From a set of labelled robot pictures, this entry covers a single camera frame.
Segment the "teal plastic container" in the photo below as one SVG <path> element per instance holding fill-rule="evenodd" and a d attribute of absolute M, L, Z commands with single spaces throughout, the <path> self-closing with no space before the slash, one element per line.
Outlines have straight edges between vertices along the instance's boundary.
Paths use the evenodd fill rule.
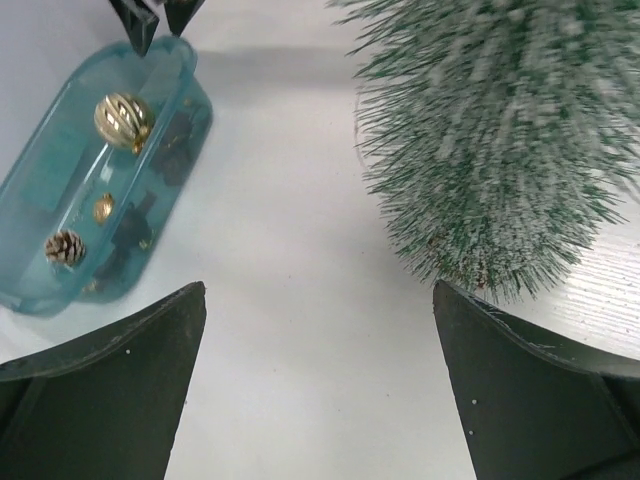
<path fill-rule="evenodd" d="M 196 79 L 197 55 L 186 41 L 164 36 L 145 56 L 117 42 L 84 60 L 69 76 L 20 153 L 1 187 L 1 303 L 15 312 L 51 316 L 83 294 L 112 249 L 111 239 L 172 118 L 193 116 L 194 163 L 213 120 L 211 103 Z M 106 143 L 94 125 L 96 105 L 113 92 L 143 99 L 155 124 L 138 155 Z M 104 193 L 115 199 L 103 225 L 93 206 Z M 73 266 L 50 262 L 44 244 L 72 230 L 84 241 Z"/>

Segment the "gold striped bauble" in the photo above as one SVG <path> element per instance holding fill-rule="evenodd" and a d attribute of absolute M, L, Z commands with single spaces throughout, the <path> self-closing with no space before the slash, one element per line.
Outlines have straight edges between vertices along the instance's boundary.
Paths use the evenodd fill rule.
<path fill-rule="evenodd" d="M 94 125 L 109 145 L 138 155 L 151 134 L 155 115 L 140 97 L 113 92 L 95 107 Z"/>

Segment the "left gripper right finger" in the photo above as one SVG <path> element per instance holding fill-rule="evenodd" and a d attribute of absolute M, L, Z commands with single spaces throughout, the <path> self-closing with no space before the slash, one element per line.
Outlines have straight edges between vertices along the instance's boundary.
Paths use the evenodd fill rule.
<path fill-rule="evenodd" d="M 638 361 L 510 315 L 443 280 L 433 305 L 477 478 L 638 478 Z"/>

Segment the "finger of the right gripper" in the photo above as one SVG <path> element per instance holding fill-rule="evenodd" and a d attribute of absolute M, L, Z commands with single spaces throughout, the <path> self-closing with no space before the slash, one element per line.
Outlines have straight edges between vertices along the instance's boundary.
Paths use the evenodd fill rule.
<path fill-rule="evenodd" d="M 163 2 L 170 32 L 181 36 L 205 0 L 166 0 Z"/>
<path fill-rule="evenodd" d="M 159 25 L 159 17 L 143 0 L 109 0 L 136 54 L 145 56 Z"/>

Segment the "small frosted christmas tree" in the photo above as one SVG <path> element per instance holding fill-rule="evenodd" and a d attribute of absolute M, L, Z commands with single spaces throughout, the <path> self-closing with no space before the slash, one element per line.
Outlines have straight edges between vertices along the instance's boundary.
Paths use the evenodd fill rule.
<path fill-rule="evenodd" d="M 408 270 L 495 297 L 564 278 L 639 195 L 635 1 L 345 1 L 356 124 Z"/>

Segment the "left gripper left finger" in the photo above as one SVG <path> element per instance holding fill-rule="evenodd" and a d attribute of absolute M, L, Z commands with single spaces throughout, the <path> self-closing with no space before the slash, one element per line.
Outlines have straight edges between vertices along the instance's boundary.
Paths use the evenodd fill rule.
<path fill-rule="evenodd" d="M 2 364 L 2 478 L 164 478 L 205 322 L 193 282 Z"/>

